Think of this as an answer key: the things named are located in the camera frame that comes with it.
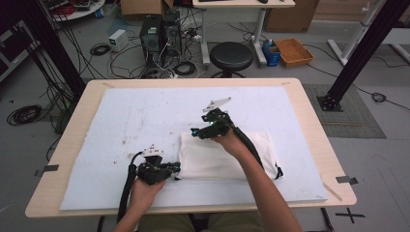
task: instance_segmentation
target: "forearm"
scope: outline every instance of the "forearm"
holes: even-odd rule
[[[302,231],[289,206],[272,180],[266,175],[252,154],[245,150],[236,154],[247,176],[256,206],[266,231]]]
[[[133,232],[143,216],[141,211],[129,208],[124,217],[118,222],[114,232]]]

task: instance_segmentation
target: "computer tower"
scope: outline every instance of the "computer tower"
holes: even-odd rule
[[[182,54],[181,44],[181,21],[179,11],[169,11],[163,17],[163,31],[169,46],[168,55],[180,56]]]
[[[166,40],[163,36],[162,16],[160,14],[148,14],[144,18],[139,33],[144,59],[147,67],[157,67],[165,62]]]

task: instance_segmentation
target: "black strap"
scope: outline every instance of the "black strap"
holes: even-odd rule
[[[127,181],[126,181],[126,184],[124,185],[123,194],[121,195],[120,207],[118,209],[118,215],[117,215],[117,223],[120,222],[120,220],[126,214],[128,199],[130,196],[133,182],[135,181],[135,177],[136,177],[136,166],[134,164],[130,164]]]
[[[253,143],[250,141],[250,139],[247,137],[246,134],[244,134],[239,128],[234,128],[233,131],[235,132],[236,135],[238,135],[239,139],[247,146],[249,151],[253,154],[253,156],[256,158],[256,161],[260,164],[260,166],[263,168],[262,160],[259,157],[259,154],[257,153],[257,150]]]
[[[278,166],[277,163],[275,163],[275,166],[277,167],[277,170],[278,170],[278,174],[275,177],[275,180],[277,180],[279,177],[283,176],[283,171],[281,170],[281,168]]]

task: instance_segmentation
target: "white paper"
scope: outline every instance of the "white paper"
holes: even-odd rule
[[[326,200],[317,169],[283,87],[108,89],[73,166],[61,210],[116,209],[133,154],[155,144],[163,162],[177,161],[181,132],[208,126],[202,109],[223,105],[242,131],[265,131],[284,176],[275,181],[286,201]],[[140,164],[143,158],[137,158]],[[246,181],[174,181],[153,207],[253,203]]]

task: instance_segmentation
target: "desk leg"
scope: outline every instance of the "desk leg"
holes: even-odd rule
[[[410,63],[410,54],[407,52],[400,44],[392,43],[390,44],[392,48],[395,49],[408,63]]]
[[[208,44],[206,42],[206,9],[202,10],[202,40],[201,40],[201,53],[202,53],[202,63],[205,67],[211,64],[209,59]]]
[[[265,13],[266,13],[266,9],[264,8],[260,9],[259,18],[257,20],[256,34],[255,36],[251,37],[252,45],[256,51],[256,56],[259,61],[259,67],[266,66],[266,58],[265,58],[265,55],[263,55],[262,47],[260,46],[260,43],[259,43],[259,38],[260,38],[260,33],[262,32],[263,19],[265,18]]]

